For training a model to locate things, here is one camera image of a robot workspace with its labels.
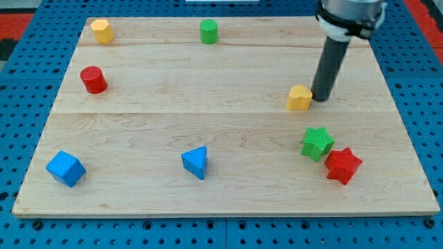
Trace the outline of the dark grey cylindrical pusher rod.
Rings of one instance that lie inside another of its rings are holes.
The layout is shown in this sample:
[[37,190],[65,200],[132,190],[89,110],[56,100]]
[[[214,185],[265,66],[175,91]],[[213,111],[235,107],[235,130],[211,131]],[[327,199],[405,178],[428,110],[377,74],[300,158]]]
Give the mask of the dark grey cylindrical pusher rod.
[[325,40],[311,86],[312,98],[315,101],[325,102],[329,99],[348,46],[348,41],[336,41],[330,37]]

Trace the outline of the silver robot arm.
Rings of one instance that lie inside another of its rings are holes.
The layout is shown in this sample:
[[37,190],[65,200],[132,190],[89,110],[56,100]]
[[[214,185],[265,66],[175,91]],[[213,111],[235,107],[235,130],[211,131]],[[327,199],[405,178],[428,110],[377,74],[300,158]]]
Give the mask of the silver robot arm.
[[384,22],[387,5],[384,0],[317,1],[316,20],[326,40],[311,86],[315,101],[329,99],[352,38],[370,39]]

